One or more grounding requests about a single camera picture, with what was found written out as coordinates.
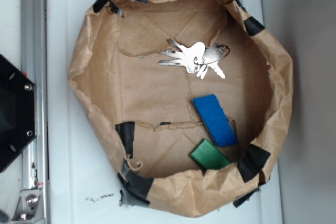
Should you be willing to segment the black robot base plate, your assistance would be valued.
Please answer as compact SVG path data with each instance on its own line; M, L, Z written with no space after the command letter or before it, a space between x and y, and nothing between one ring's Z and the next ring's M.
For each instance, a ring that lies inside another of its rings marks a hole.
M1 56L1 172L36 137L35 87Z

